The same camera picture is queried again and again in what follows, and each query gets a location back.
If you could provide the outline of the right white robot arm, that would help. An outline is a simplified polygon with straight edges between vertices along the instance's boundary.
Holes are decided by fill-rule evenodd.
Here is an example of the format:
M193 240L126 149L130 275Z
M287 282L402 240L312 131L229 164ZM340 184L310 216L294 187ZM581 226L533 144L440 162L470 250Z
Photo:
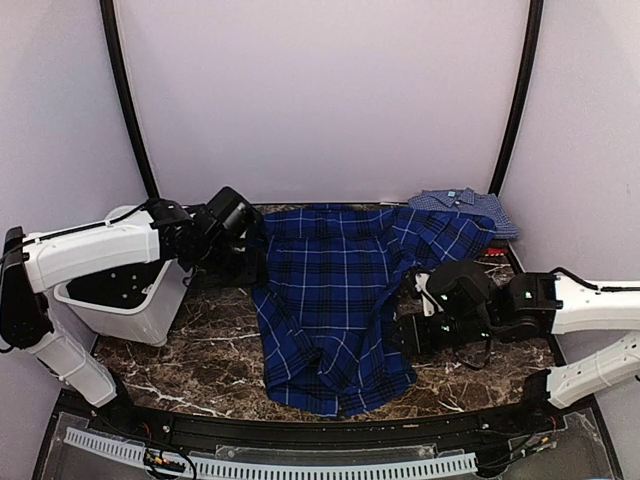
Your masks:
M525 272L497 285L475 262L417 272L413 294L422 310L395 321L389 342L406 355L434 355L469 343L520 342L579 331L622 331L624 337L595 353L544 369L525 380L510 424L534 432L549 405L567 408L584 397L639 375L639 286L602 285L558 267Z

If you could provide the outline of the dark blue plaid shirt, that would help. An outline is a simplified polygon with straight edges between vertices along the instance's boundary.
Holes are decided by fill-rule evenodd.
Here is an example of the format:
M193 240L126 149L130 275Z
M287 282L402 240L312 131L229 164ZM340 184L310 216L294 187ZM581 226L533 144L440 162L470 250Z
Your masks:
M404 394L416 374L387 336L406 273L474 258L495 229L486 216L409 207L267 214L266 280L252 295L269 398L336 418Z

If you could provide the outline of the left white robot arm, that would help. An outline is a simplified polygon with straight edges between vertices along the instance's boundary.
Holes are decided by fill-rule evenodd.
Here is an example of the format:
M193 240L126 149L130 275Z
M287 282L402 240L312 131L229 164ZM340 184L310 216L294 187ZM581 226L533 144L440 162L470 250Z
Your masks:
M160 347L188 288L202 271L223 284L251 285L264 256L262 214L225 187L206 204L150 199L100 222L49 233L5 236L1 257L1 339L36 357L96 408L120 436L141 427L109 370L49 313L46 291L101 335Z

